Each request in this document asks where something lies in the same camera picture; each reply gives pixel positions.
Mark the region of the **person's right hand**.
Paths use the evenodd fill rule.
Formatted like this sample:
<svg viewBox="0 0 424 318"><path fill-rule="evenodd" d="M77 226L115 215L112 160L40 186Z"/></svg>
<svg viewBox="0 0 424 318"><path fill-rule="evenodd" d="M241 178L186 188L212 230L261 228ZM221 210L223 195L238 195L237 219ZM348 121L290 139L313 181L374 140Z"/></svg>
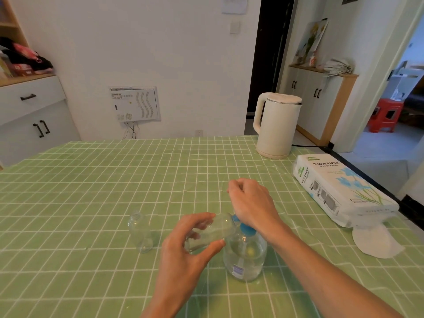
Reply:
<svg viewBox="0 0 424 318"><path fill-rule="evenodd" d="M276 246L289 228L280 218L268 190L254 182L254 201L249 210L234 210L241 223L257 230L271 245Z"/></svg>

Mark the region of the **green checked tablecloth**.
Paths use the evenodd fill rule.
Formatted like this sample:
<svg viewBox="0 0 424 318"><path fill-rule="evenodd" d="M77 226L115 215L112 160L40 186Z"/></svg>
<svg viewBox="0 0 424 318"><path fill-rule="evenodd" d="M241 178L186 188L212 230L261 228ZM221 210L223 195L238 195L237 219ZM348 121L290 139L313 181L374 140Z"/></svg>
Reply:
<svg viewBox="0 0 424 318"><path fill-rule="evenodd" d="M69 142L0 171L0 318L139 318L160 246L184 214L232 213L230 179L270 191L284 221L315 251L402 315L424 318L424 244L402 218L386 226L405 251L362 253L291 176L292 162L256 152L256 136ZM130 238L134 211L153 247Z"/></svg>

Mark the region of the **dark door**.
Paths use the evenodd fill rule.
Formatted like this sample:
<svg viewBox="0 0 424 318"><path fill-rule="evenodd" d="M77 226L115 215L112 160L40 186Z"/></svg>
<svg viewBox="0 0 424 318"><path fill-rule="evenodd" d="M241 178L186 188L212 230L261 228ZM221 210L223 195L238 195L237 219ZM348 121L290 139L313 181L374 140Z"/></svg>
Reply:
<svg viewBox="0 0 424 318"><path fill-rule="evenodd" d="M246 117L253 119L257 100L276 92L295 0L261 0Z"/></svg>

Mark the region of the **small empty clear bottle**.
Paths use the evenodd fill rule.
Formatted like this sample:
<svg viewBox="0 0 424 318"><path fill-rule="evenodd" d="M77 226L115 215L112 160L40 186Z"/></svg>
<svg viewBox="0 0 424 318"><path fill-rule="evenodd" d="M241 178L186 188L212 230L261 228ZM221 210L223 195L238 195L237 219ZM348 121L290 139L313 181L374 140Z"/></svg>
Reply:
<svg viewBox="0 0 424 318"><path fill-rule="evenodd" d="M140 211L134 211L128 220L130 238L139 253L150 251L153 247L153 238L146 216Z"/></svg>

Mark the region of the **white chair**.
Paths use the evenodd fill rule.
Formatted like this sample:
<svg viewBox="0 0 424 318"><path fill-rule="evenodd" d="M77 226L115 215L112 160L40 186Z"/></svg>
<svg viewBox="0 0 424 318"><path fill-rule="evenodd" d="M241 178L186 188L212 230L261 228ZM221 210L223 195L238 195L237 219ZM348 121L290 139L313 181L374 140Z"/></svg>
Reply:
<svg viewBox="0 0 424 318"><path fill-rule="evenodd" d="M421 61L405 60L390 78L389 99L405 101L424 77L424 59Z"/></svg>

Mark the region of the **pile of clothes and bags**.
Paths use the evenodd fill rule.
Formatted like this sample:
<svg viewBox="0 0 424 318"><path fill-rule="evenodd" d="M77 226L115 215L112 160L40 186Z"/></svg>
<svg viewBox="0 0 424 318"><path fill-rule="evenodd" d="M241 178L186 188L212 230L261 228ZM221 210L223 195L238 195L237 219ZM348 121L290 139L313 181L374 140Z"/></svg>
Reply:
<svg viewBox="0 0 424 318"><path fill-rule="evenodd" d="M49 60L10 38L0 37L0 52L8 57L9 69L18 76L53 73L53 65Z"/></svg>

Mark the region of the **person's left forearm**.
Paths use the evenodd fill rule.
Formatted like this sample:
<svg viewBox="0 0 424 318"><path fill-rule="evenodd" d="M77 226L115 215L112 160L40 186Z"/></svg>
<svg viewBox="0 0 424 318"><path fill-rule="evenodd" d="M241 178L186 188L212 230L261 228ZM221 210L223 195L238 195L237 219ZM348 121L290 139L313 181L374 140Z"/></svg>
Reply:
<svg viewBox="0 0 424 318"><path fill-rule="evenodd" d="M157 282L153 297L140 318L174 318L193 294L197 283Z"/></svg>

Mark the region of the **flower painting canvas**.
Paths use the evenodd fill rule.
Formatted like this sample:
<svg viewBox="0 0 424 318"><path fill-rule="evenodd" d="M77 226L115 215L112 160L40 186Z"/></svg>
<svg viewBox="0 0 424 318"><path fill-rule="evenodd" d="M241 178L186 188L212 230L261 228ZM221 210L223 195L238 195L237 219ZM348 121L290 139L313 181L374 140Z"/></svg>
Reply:
<svg viewBox="0 0 424 318"><path fill-rule="evenodd" d="M306 25L305 32L299 43L299 47L295 52L292 64L299 66L310 66L312 57L315 57L315 52L324 35L328 19L313 21Z"/></svg>

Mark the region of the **clear pump bottle blue top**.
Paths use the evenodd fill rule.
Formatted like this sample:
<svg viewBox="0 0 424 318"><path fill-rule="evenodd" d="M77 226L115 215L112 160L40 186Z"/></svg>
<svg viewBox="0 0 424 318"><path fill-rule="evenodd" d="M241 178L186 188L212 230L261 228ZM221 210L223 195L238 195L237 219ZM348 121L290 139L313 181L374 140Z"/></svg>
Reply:
<svg viewBox="0 0 424 318"><path fill-rule="evenodd" d="M250 282L262 271L268 244L257 230L241 223L236 215L231 218L235 232L225 239L224 265L234 278Z"/></svg>

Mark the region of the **person's left hand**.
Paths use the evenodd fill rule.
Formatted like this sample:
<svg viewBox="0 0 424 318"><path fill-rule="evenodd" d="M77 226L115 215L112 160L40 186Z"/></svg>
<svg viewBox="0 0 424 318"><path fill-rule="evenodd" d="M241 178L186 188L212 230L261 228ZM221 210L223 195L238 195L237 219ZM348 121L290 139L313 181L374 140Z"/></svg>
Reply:
<svg viewBox="0 0 424 318"><path fill-rule="evenodd" d="M186 235L199 223L210 222L215 213L186 214L176 224L162 243L161 260L157 282L198 283L202 272L190 271L190 253L184 248Z"/></svg>

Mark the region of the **small clear plastic bottle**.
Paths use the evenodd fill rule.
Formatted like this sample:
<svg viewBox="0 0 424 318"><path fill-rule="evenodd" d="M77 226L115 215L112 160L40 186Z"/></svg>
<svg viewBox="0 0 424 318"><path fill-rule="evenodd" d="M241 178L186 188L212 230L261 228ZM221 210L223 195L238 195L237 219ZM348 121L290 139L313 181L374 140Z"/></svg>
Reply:
<svg viewBox="0 0 424 318"><path fill-rule="evenodd" d="M217 214L210 222L199 223L186 235L184 248L187 252L208 246L211 242L222 240L236 233L241 222L234 214Z"/></svg>

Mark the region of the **white paper on wall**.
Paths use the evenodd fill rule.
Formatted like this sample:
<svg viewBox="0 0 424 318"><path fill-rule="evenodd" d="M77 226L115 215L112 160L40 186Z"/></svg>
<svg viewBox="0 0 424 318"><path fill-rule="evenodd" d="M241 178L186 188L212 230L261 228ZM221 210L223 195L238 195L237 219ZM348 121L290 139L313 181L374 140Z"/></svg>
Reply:
<svg viewBox="0 0 424 318"><path fill-rule="evenodd" d="M222 14L244 15L247 12L248 0L221 0Z"/></svg>

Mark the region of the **white electric kettle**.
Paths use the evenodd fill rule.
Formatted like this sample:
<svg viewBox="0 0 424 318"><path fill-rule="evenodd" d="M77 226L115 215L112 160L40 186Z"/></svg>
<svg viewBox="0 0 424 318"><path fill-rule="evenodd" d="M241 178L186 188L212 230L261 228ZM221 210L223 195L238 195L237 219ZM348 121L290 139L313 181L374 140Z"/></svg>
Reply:
<svg viewBox="0 0 424 318"><path fill-rule="evenodd" d="M256 150L270 159L290 154L302 99L294 95L265 92L259 95L253 128L258 134Z"/></svg>

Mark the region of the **person's right forearm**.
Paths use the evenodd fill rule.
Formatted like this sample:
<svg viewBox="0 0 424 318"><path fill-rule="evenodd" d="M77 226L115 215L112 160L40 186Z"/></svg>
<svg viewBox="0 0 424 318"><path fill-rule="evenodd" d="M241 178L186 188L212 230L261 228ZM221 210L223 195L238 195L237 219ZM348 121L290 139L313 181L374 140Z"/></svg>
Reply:
<svg viewBox="0 0 424 318"><path fill-rule="evenodd" d="M266 225L263 235L325 318L402 318L393 307L310 248L282 221Z"/></svg>

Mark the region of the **wooden open shelf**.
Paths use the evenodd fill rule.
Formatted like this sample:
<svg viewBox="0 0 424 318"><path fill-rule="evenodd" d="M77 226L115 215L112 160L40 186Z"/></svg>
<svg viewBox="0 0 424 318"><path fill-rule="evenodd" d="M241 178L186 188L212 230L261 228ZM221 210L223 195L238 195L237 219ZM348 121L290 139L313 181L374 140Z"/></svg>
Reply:
<svg viewBox="0 0 424 318"><path fill-rule="evenodd" d="M18 20L13 13L9 0L0 0L0 37L10 38L14 42L29 48L28 42L26 41ZM54 75L54 73L51 73L31 76L18 76L11 69L9 69L9 65L10 61L8 60L8 57L0 52L0 87Z"/></svg>

